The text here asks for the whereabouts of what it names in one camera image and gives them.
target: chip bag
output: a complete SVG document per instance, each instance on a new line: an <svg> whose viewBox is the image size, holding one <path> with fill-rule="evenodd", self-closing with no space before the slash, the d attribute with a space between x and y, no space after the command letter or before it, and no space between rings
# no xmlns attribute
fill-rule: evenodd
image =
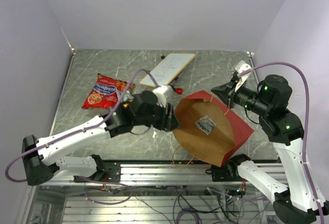
<svg viewBox="0 0 329 224"><path fill-rule="evenodd" d="M102 74L98 74L97 82L85 100L82 108L102 107L108 109L113 107L118 102L126 86L127 82L125 81L112 79ZM135 87L136 85L132 83L129 90L132 91ZM128 92L125 96L127 96L128 99L131 97Z"/></svg>

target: white wall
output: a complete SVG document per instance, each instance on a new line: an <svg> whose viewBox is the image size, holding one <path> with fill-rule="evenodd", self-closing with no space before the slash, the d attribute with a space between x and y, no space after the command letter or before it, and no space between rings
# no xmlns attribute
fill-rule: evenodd
<svg viewBox="0 0 329 224"><path fill-rule="evenodd" d="M14 223L25 183L4 175L22 139L49 134L71 50L45 0L0 0L0 222ZM25 176L19 161L10 171Z"/></svg>
<svg viewBox="0 0 329 224"><path fill-rule="evenodd" d="M255 51L284 0L48 0L73 48Z"/></svg>
<svg viewBox="0 0 329 224"><path fill-rule="evenodd" d="M329 199L329 0L286 0L255 52L255 64L285 61L297 65L310 88L308 156L322 193ZM293 87L289 107L304 122L305 91L297 73L284 66L259 70L286 77Z"/></svg>

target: marble surface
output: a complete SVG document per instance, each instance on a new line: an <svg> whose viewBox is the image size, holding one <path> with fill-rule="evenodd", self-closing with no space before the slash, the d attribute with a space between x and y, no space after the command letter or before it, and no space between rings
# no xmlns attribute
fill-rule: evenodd
<svg viewBox="0 0 329 224"><path fill-rule="evenodd" d="M228 82L235 65L240 60L248 60L245 52L230 51L78 49L59 106L53 134L84 123L101 113L102 109L81 109L96 82L97 73L127 81L134 71L139 68L152 70L161 61L161 55L168 55L172 52L196 54L195 59L189 63L184 69L183 75L175 83L175 86L183 88L184 92L182 96L172 95L170 103L174 106L184 96L200 90L210 92L212 87ZM145 73L140 73L134 81L136 83L134 93L150 89L138 84L144 76ZM247 87L256 89L254 76L249 77ZM268 142L259 125L251 123L245 117L241 107L236 106L234 111L255 130L236 154L244 153L252 159L277 159L272 143ZM257 120L256 115L249 115L252 119ZM145 129L146 127L142 126L134 128L133 131L142 133ZM102 159L118 160L171 160L172 154L178 146L172 132L166 133L152 128L144 135L123 134L107 141L96 142L69 155L84 157L98 154ZM190 158L191 155L183 148L178 149L175 155L177 160Z"/></svg>

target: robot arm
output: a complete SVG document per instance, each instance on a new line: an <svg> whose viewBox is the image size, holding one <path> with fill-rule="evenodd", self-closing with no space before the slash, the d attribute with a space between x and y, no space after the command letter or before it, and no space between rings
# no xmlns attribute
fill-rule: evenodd
<svg viewBox="0 0 329 224"><path fill-rule="evenodd" d="M30 135L23 140L23 152L36 146L44 148L23 158L27 182L39 185L55 175L77 175L99 180L106 173L102 160L97 155L85 158L65 157L65 155L97 141L109 139L119 134L128 133L136 125L153 126L156 129L171 131L178 128L173 106L167 102L167 96L173 92L169 85L144 91L134 96L132 102L121 103L113 115L105 120L111 110L70 130L46 138L37 139ZM74 131L84 130L71 136ZM59 142L51 144L56 138Z"/></svg>
<svg viewBox="0 0 329 224"><path fill-rule="evenodd" d="M303 126L300 119L287 109L292 89L287 80L278 75L267 76L258 91L246 88L246 79L238 77L239 73L250 69L246 65L239 63L231 81L211 91L229 108L238 104L259 115L260 126L280 156L289 187L268 176L250 160L233 158L236 173L273 203L276 214L284 223L312 223L319 210L302 163ZM311 177L323 213L328 215L329 202L319 190L312 173Z"/></svg>

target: whiteboard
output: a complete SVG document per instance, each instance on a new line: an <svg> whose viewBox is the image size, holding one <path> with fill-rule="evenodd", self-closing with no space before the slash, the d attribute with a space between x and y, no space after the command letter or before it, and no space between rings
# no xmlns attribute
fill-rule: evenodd
<svg viewBox="0 0 329 224"><path fill-rule="evenodd" d="M170 53L151 71L151 75L159 85L169 84L194 57L194 53ZM155 87L149 75L139 83Z"/></svg>

